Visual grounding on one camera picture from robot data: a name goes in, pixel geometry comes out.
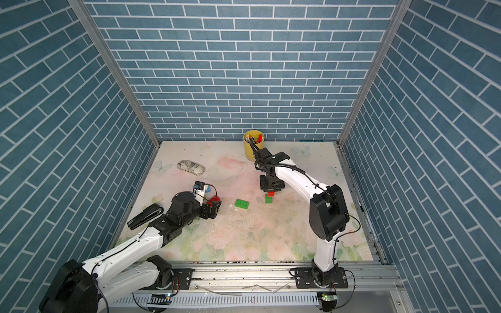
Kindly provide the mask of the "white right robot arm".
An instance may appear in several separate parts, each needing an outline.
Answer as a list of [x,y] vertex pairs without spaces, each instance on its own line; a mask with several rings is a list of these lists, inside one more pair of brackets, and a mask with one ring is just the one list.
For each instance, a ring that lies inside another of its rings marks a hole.
[[314,268],[322,274],[334,269],[337,242],[350,221],[342,189],[312,178],[283,152],[273,155],[263,148],[255,149],[253,155],[254,167],[263,173],[262,191],[279,192],[288,185],[309,203],[309,225],[318,238]]

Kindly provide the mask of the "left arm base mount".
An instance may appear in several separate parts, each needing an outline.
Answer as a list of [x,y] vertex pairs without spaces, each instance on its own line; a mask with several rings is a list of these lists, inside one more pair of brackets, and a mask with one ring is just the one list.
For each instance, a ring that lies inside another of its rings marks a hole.
[[149,257],[147,261],[152,263],[159,272],[150,288],[172,290],[173,292],[188,290],[190,288],[194,273],[193,269],[175,269],[172,267],[172,264],[158,255]]

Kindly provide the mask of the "green long lego brick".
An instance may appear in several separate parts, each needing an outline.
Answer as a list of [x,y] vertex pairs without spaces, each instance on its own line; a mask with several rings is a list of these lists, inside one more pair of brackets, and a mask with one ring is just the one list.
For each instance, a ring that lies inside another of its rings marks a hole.
[[235,202],[235,206],[238,208],[241,208],[241,209],[248,209],[250,206],[250,203],[248,201],[245,201],[245,200],[237,199]]

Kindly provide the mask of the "red long lego brick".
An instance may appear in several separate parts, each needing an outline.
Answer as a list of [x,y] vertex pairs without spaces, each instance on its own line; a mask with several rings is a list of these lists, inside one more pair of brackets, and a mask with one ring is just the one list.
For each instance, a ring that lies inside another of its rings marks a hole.
[[220,206],[221,200],[218,196],[213,196],[211,199],[207,201],[207,205],[212,206]]

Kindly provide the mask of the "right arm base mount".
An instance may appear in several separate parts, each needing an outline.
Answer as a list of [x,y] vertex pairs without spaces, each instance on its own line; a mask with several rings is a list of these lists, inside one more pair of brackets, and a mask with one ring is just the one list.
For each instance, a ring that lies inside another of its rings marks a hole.
[[296,267],[289,270],[297,289],[348,288],[348,280],[342,267],[322,272],[316,267]]

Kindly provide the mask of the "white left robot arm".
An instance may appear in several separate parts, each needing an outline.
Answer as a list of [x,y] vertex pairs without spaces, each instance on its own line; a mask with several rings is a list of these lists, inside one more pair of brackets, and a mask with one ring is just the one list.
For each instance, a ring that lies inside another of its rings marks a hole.
[[64,263],[40,302],[40,312],[100,312],[139,289],[168,288],[172,266],[155,251],[197,218],[216,218],[221,200],[204,194],[179,192],[168,210],[154,203],[128,223],[132,230],[145,225],[139,234],[94,258]]

